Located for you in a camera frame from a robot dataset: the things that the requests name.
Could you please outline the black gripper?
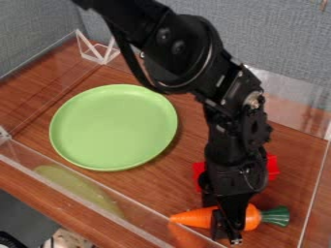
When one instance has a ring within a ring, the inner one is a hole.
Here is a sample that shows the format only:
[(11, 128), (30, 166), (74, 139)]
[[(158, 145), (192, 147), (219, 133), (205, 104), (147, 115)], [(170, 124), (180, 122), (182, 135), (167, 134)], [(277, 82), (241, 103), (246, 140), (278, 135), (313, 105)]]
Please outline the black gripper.
[(210, 233), (214, 240), (227, 237), (231, 245), (242, 243), (246, 209), (251, 198), (269, 184), (269, 156), (258, 151), (237, 161), (226, 155), (206, 152), (205, 172), (198, 176), (205, 206), (213, 211)]

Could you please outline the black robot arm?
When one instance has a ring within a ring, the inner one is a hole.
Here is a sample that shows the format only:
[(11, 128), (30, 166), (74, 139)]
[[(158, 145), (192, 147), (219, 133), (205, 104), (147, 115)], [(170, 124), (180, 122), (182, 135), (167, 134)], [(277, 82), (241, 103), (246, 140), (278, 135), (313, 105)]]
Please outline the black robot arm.
[(209, 141), (198, 184), (203, 205), (217, 207), (210, 232), (239, 244), (249, 201), (270, 177), (262, 82), (205, 17), (180, 15), (156, 0), (71, 1), (102, 16), (140, 84), (162, 94), (190, 93), (203, 105)]

